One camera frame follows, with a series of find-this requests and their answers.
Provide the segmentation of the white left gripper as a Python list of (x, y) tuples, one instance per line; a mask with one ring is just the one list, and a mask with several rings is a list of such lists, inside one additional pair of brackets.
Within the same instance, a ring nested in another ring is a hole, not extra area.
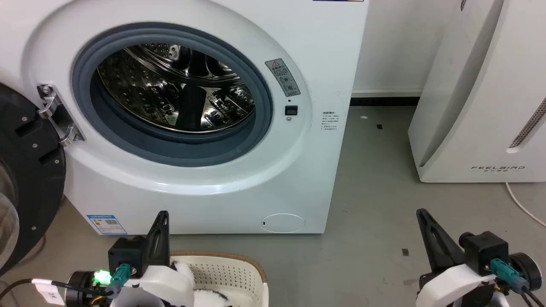
[(169, 237), (169, 212), (160, 211), (147, 235), (149, 267), (125, 282), (113, 307), (195, 307), (195, 276), (189, 264), (170, 266)]

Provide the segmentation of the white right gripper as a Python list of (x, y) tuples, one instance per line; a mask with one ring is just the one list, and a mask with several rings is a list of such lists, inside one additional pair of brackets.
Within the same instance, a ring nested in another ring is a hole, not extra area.
[(482, 282), (495, 279), (493, 274), (480, 276), (464, 264), (462, 249), (426, 209), (418, 209), (416, 217), (432, 272), (444, 271), (423, 286), (418, 307), (446, 307)]

